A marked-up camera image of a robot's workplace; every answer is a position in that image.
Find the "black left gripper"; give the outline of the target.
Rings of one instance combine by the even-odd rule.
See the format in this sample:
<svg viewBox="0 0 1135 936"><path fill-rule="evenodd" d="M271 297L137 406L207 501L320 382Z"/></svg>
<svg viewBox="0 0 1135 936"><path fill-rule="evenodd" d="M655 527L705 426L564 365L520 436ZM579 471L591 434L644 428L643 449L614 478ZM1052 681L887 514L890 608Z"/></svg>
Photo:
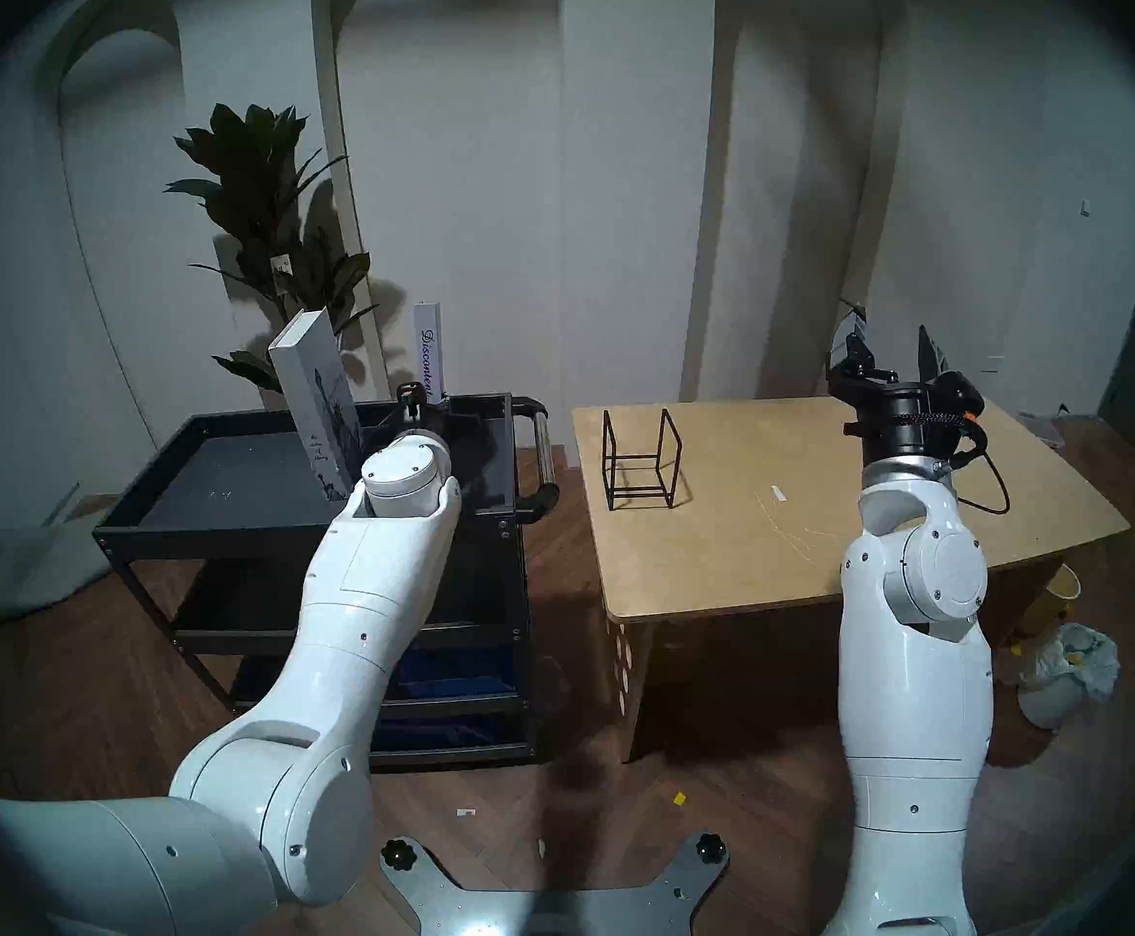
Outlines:
<svg viewBox="0 0 1135 936"><path fill-rule="evenodd" d="M373 425L373 447L387 447L402 435L431 437L449 445L449 410L440 404L420 403L415 408L398 402Z"/></svg>

